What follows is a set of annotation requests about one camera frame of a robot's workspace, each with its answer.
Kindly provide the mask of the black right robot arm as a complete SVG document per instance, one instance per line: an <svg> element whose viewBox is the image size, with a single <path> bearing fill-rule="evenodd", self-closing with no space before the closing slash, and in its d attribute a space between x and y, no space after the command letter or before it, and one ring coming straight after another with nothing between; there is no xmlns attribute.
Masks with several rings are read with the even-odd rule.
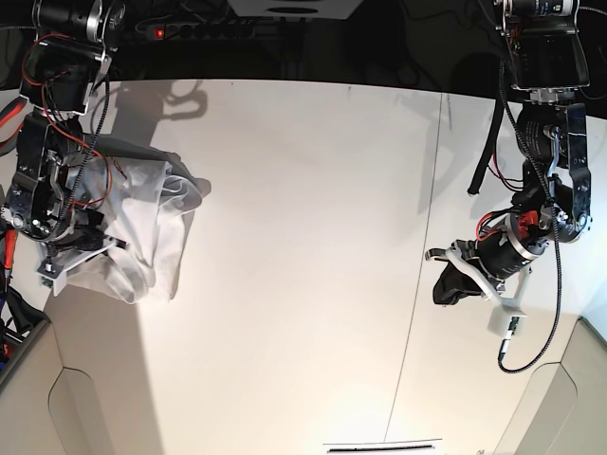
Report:
<svg viewBox="0 0 607 455"><path fill-rule="evenodd" d="M36 39L21 62L18 97L1 112L7 121L27 104L32 110L1 145L16 152L16 170L1 217L7 226L4 269L12 269L18 235L42 248L37 272L51 287L69 271L119 240L101 229L101 205L113 173L96 149L99 128L86 134L80 118L99 88L108 90L125 5L121 1L36 1Z"/></svg>

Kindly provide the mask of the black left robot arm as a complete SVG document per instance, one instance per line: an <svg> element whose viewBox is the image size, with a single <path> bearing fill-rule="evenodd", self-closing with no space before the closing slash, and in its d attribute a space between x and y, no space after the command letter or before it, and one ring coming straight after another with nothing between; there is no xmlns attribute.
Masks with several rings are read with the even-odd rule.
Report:
<svg viewBox="0 0 607 455"><path fill-rule="evenodd" d="M591 225L586 108L577 91L590 83L577 27L577 1L496 1L504 40L498 93L485 148L468 193L478 194L498 164L497 140L509 120L524 157L522 177L507 182L508 208L484 215L472 240L426 257L445 263L432 291L437 305L467 297L500 301L502 287L549 245L572 243Z"/></svg>

